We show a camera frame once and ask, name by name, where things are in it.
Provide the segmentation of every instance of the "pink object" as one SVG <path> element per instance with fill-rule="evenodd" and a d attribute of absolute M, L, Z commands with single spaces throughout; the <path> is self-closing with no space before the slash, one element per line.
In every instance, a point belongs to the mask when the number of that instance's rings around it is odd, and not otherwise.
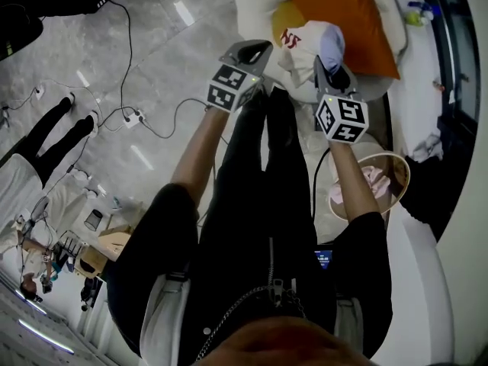
<path fill-rule="evenodd" d="M 390 186 L 390 178 L 383 175 L 379 180 L 377 180 L 383 171 L 379 168 L 373 167 L 372 165 L 364 167 L 362 171 L 374 197 L 383 197 L 383 195 L 387 193 L 388 186 Z M 344 201 L 342 199 L 342 190 L 339 183 L 332 186 L 330 190 L 330 197 L 336 204 L 341 204 Z"/>

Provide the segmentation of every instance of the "power strip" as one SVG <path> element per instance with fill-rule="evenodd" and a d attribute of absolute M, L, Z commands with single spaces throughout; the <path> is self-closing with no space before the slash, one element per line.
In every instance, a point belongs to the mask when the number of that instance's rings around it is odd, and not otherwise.
<path fill-rule="evenodd" d="M 127 118 L 128 120 L 124 118 L 124 123 L 125 126 L 127 126 L 127 129 L 131 129 L 132 127 L 136 126 L 139 122 L 143 122 L 144 120 L 146 120 L 146 117 L 144 117 L 144 114 L 142 113 L 141 110 L 137 110 L 133 112 Z"/>

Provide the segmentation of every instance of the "marble floor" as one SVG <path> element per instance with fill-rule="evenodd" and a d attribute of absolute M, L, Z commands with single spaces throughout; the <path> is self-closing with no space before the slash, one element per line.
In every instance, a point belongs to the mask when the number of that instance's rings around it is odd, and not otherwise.
<path fill-rule="evenodd" d="M 204 98 L 207 80 L 216 71 L 218 58 L 241 39 L 236 28 L 236 6 L 233 0 L 115 1 L 127 7 L 132 25 L 133 62 L 124 86 L 124 104 L 141 110 L 154 130 L 168 135 L 173 130 L 178 103 L 186 98 Z M 15 108 L 34 87 L 42 85 L 45 89 L 40 100 L 33 96 L 22 109 L 10 111 L 11 127 L 0 129 L 0 157 L 69 91 L 76 95 L 76 108 L 56 126 L 44 149 L 90 110 L 106 117 L 120 105 L 120 84 L 130 52 L 124 10 L 107 4 L 97 14 L 45 18 L 43 24 L 39 39 L 0 62 L 0 101 Z M 87 142 L 77 168 L 92 175 L 90 188 L 105 192 L 100 199 L 106 207 L 113 206 L 114 197 L 122 205 L 143 202 L 147 206 L 169 181 L 203 115 L 200 104 L 185 104 L 178 112 L 175 134 L 169 140 L 161 140 L 140 124 L 132 129 L 123 126 L 116 133 L 102 127 L 99 135 Z M 313 132 L 309 107 L 297 108 L 297 120 L 312 181 L 326 141 L 321 133 Z M 224 134 L 227 139 L 233 122 Z M 112 130 L 121 125 L 120 112 L 107 123 Z M 47 188 L 78 158 L 82 144 L 65 158 Z M 264 138 L 264 160 L 266 146 Z M 217 167 L 225 148 L 221 143 Z M 141 161 L 137 151 L 150 166 Z M 326 196 L 332 181 L 327 168 L 324 163 L 317 184 L 316 227 L 320 241 L 337 236 L 345 227 L 329 211 Z M 212 181 L 202 200 L 201 214 L 207 209 L 211 193 Z"/>

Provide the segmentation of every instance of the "yellow pillow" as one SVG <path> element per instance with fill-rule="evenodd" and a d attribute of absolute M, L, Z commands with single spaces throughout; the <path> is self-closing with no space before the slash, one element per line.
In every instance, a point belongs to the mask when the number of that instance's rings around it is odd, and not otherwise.
<path fill-rule="evenodd" d="M 276 44 L 281 47 L 281 35 L 287 28 L 299 28 L 307 24 L 298 7 L 293 0 L 282 2 L 271 18 L 273 27 L 273 38 Z"/>
<path fill-rule="evenodd" d="M 344 34 L 344 62 L 355 73 L 399 79 L 374 0 L 293 0 L 307 21 L 328 21 Z"/>

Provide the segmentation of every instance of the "phone screen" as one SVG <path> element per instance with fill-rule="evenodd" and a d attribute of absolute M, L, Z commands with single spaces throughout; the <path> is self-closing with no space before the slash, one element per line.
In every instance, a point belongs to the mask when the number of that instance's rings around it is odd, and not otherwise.
<path fill-rule="evenodd" d="M 322 268 L 324 270 L 327 269 L 330 262 L 332 261 L 332 251 L 330 249 L 326 249 L 323 251 L 315 251 L 315 255 L 319 259 Z"/>

